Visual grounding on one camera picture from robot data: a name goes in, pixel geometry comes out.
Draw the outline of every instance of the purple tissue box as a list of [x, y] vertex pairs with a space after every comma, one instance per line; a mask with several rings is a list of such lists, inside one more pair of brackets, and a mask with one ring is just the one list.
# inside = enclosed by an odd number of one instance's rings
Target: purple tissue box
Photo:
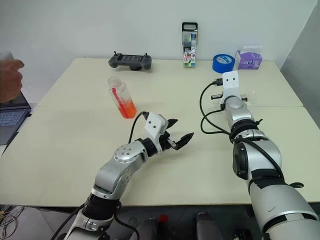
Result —
[[245, 52], [240, 53], [240, 50], [235, 55], [235, 67], [237, 69], [258, 69], [262, 62], [260, 53]]

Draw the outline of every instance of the laptop keyboard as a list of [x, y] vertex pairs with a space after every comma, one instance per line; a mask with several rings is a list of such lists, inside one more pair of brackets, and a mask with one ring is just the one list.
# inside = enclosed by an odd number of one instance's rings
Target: laptop keyboard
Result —
[[7, 111], [0, 112], [0, 127], [14, 126], [16, 125], [25, 111]]

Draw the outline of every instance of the black cable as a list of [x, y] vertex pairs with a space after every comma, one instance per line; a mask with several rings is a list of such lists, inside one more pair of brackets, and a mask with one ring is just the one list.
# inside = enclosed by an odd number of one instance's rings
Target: black cable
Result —
[[[220, 110], [215, 110], [215, 111], [211, 111], [209, 113], [207, 113], [205, 116], [208, 117], [210, 114], [214, 114], [214, 113], [218, 113], [218, 112], [222, 112], [223, 110], [220, 109]], [[200, 128], [201, 128], [201, 131], [204, 133], [204, 134], [227, 134], [229, 135], [229, 133], [226, 133], [224, 131], [205, 131], [204, 130], [204, 127], [203, 127], [203, 124], [204, 124], [204, 120], [206, 118], [203, 117], [202, 120], [201, 120], [201, 123], [200, 123]]]
[[138, 118], [139, 118], [141, 115], [145, 114], [145, 113], [147, 113], [147, 112], [146, 112], [146, 111], [142, 111], [142, 112], [140, 112], [140, 113], [135, 117], [135, 119], [134, 119], [134, 121], [133, 121], [133, 124], [132, 124], [132, 128], [131, 128], [131, 132], [130, 132], [128, 144], [131, 143], [132, 135], [134, 134], [135, 125], [136, 125], [136, 122], [137, 122]]
[[128, 228], [128, 229], [133, 230], [133, 231], [135, 232], [135, 234], [136, 234], [136, 240], [140, 240], [140, 234], [139, 234], [138, 230], [137, 230], [134, 226], [128, 225], [128, 224], [120, 221], [119, 218], [118, 218], [118, 216], [117, 216], [117, 212], [114, 213], [113, 217], [114, 217], [114, 220], [115, 220], [118, 224], [120, 224], [120, 225], [122, 225], [122, 226], [124, 226], [124, 227], [126, 227], [126, 228]]
[[60, 225], [60, 227], [55, 231], [55, 233], [53, 234], [53, 236], [51, 237], [51, 240], [55, 240], [56, 237], [58, 236], [59, 232], [61, 231], [61, 229], [67, 224], [67, 222], [75, 215], [77, 214], [80, 209], [82, 209], [85, 206], [85, 204], [83, 203], [81, 206], [77, 207], [72, 213], [70, 213], [70, 215], [64, 220], [64, 222]]
[[[25, 209], [24, 206], [0, 205], [0, 239], [11, 237], [18, 227], [18, 217]], [[10, 233], [7, 232], [8, 226], [13, 223], [14, 227], [10, 227]]]
[[264, 157], [266, 157], [270, 163], [272, 163], [272, 165], [274, 166], [275, 170], [277, 171], [279, 177], [285, 182], [285, 177], [284, 177], [284, 174], [281, 170], [281, 168], [279, 167], [279, 165], [276, 163], [276, 161], [265, 151], [263, 150], [259, 145], [255, 144], [253, 141], [249, 140], [249, 139], [246, 139], [246, 138], [243, 138], [243, 137], [237, 137], [233, 140], [231, 140], [232, 142], [236, 142], [236, 143], [239, 143], [239, 142], [243, 142], [243, 143], [246, 143], [246, 144], [249, 144], [250, 146], [252, 146], [253, 148], [255, 148], [256, 150], [258, 150], [258, 152], [260, 152]]
[[205, 120], [207, 120], [207, 122], [208, 122], [209, 124], [211, 124], [211, 125], [214, 126], [216, 129], [219, 129], [219, 130], [221, 131], [221, 132], [216, 132], [216, 133], [224, 133], [224, 134], [230, 135], [230, 133], [229, 133], [228, 131], [224, 130], [223, 128], [221, 128], [221, 127], [215, 125], [213, 122], [211, 122], [211, 121], [207, 118], [207, 116], [206, 116], [206, 114], [205, 114], [205, 112], [204, 112], [204, 110], [203, 110], [203, 108], [202, 108], [202, 97], [203, 97], [205, 91], [206, 91], [210, 86], [213, 86], [214, 84], [215, 84], [215, 83], [212, 82], [212, 83], [210, 83], [208, 86], [206, 86], [206, 87], [203, 89], [203, 91], [202, 91], [202, 93], [201, 93], [201, 95], [200, 95], [200, 100], [199, 100], [200, 111], [201, 111], [201, 113], [202, 113], [202, 116], [205, 118]]

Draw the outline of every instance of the red part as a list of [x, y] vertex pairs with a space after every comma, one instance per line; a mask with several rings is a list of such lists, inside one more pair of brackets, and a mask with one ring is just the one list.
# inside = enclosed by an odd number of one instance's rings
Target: red part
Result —
[[118, 102], [119, 107], [120, 107], [122, 113], [124, 114], [124, 116], [125, 116], [126, 118], [129, 118], [129, 117], [128, 117], [128, 114], [127, 114], [127, 111], [126, 111], [126, 108], [125, 108], [125, 106], [123, 105], [123, 103], [121, 102], [121, 100], [120, 100], [120, 98], [119, 98], [119, 96], [118, 96], [118, 94], [117, 94], [117, 90], [116, 90], [114, 87], [112, 88], [112, 93], [113, 93], [113, 96], [115, 97], [116, 101]]
[[161, 215], [161, 216], [159, 217], [159, 222], [160, 222], [160, 223], [166, 223], [166, 222], [168, 222], [168, 219], [169, 219], [169, 216], [168, 216], [168, 215]]

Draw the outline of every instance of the human hand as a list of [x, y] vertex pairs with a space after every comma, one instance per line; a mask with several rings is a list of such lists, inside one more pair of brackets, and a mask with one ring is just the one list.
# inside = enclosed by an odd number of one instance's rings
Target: human hand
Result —
[[0, 60], [0, 103], [15, 99], [22, 88], [22, 74], [18, 71], [25, 65], [18, 59]]

